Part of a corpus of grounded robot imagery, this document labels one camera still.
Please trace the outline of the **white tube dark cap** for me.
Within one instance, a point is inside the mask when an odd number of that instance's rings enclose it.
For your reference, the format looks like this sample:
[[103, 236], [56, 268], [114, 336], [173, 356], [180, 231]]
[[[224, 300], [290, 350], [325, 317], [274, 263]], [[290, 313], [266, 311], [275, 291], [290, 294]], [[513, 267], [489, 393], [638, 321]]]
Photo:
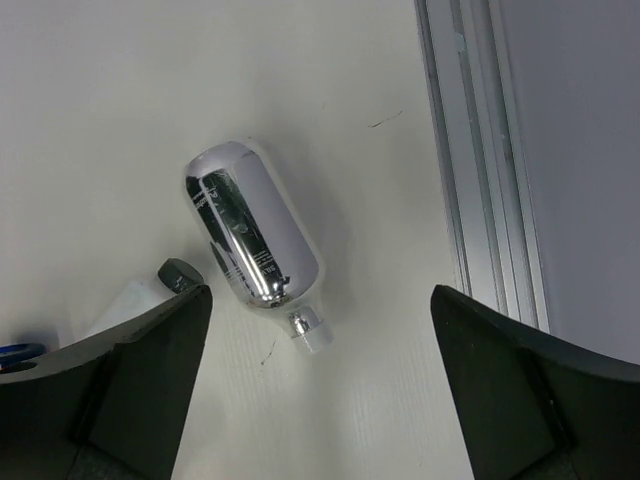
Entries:
[[131, 280], [81, 331], [74, 343], [136, 318], [204, 283], [204, 277], [191, 264], [179, 258], [168, 258], [151, 276]]

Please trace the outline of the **orange spray can blue cap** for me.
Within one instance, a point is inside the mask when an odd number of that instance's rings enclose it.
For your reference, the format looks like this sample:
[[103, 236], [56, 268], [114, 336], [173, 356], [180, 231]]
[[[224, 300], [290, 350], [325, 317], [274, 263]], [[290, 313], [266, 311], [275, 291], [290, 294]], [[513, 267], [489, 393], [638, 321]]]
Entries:
[[0, 347], [0, 366], [6, 369], [22, 361], [43, 355], [46, 347], [41, 343], [18, 343]]

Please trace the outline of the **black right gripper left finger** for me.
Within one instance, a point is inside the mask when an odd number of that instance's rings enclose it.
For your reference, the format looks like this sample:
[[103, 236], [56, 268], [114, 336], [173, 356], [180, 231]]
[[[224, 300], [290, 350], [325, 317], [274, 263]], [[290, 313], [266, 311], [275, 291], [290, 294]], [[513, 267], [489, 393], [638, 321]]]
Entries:
[[171, 478], [210, 317], [201, 285], [3, 368], [2, 478]]

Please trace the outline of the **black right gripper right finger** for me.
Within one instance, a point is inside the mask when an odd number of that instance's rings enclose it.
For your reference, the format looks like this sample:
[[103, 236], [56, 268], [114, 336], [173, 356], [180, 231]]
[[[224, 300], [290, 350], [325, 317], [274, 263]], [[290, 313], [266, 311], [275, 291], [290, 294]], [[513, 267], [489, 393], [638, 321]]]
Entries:
[[431, 315], [477, 479], [636, 479], [639, 367], [444, 285]]

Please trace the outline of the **aluminium frame rail right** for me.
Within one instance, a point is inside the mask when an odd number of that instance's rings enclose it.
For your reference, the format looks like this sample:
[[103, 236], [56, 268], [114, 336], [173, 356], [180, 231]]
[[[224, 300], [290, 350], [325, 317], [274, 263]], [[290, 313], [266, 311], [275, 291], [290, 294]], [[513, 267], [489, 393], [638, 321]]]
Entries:
[[456, 285], [550, 330], [531, 189], [497, 1], [416, 4]]

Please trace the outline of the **silver chrome bottle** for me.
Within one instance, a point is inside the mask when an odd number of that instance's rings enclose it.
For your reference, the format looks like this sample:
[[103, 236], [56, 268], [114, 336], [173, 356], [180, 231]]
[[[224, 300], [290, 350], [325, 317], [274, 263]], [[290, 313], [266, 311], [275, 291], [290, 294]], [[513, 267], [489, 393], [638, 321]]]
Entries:
[[216, 145], [186, 165], [184, 190], [239, 302], [304, 352], [328, 347], [318, 306], [324, 265], [261, 155], [242, 142]]

